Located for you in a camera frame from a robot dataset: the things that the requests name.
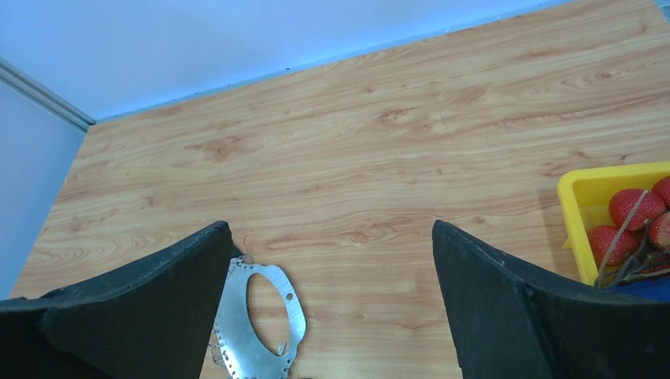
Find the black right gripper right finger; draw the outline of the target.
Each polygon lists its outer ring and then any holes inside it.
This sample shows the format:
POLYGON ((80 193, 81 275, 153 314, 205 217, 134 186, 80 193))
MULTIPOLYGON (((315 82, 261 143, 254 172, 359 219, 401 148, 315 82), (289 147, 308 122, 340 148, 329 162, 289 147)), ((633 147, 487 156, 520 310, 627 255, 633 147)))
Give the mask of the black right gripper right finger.
POLYGON ((668 377, 667 302, 579 283, 441 220, 432 249, 464 377, 668 377))

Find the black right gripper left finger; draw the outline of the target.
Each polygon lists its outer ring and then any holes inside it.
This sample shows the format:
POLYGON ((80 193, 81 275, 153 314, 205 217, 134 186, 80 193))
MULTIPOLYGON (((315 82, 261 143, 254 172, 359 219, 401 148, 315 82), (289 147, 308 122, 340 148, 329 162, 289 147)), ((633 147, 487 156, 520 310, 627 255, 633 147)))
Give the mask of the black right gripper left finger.
POLYGON ((217 221, 88 280, 2 301, 2 377, 198 377, 232 247, 217 221))

